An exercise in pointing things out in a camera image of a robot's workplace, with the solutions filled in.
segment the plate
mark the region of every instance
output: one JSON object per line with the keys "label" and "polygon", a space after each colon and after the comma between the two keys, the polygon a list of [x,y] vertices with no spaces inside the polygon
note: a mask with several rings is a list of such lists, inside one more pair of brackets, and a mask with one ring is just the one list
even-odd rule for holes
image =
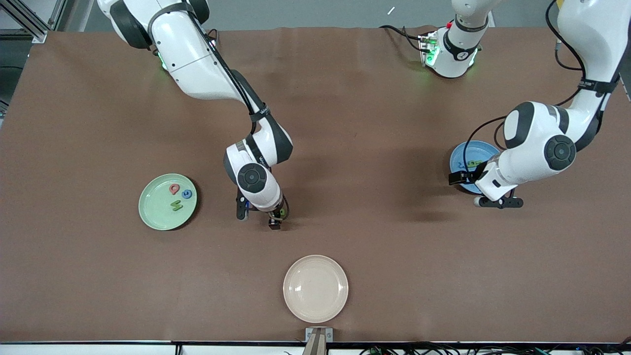
{"label": "plate", "polygon": [[[449,167],[451,172],[464,170],[463,162],[463,150],[465,142],[460,143],[453,152],[451,152],[451,158],[449,158]],[[493,145],[481,140],[472,140],[467,146],[467,160],[469,162],[469,171],[474,171],[475,168],[482,162],[491,159],[495,154],[500,151]],[[465,190],[479,195],[482,191],[478,189],[474,184],[460,184]]]}
{"label": "plate", "polygon": [[156,177],[144,188],[138,200],[138,213],[146,225],[168,231],[191,218],[196,206],[197,190],[193,182],[184,175],[165,174]]}
{"label": "plate", "polygon": [[333,319],[348,298],[348,279],[335,260],[310,255],[295,262],[283,283],[285,303],[293,315],[309,323]]}

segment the brown table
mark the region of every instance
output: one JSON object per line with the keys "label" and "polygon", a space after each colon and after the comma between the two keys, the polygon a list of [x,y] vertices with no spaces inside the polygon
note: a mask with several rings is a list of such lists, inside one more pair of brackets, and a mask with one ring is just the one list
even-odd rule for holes
{"label": "brown table", "polygon": [[[422,68],[384,30],[221,34],[221,51],[295,143],[274,169],[292,217],[235,218],[225,147],[242,104],[183,94],[113,33],[35,45],[0,131],[0,340],[292,340],[281,283],[302,256],[350,280],[336,339],[619,341],[631,330],[630,107],[563,174],[520,186],[520,210],[447,186],[453,147],[524,100],[579,79],[546,29],[492,28],[462,78]],[[492,128],[479,138],[490,141]],[[156,176],[203,194],[185,227],[138,217]]]}

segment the beige plate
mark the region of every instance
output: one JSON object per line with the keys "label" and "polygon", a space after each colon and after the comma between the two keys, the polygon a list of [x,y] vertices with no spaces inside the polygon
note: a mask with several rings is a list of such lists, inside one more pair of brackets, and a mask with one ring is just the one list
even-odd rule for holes
{"label": "beige plate", "polygon": [[283,294],[296,317],[309,323],[322,323],[333,319],[344,308],[348,279],[333,259],[309,255],[289,268]]}

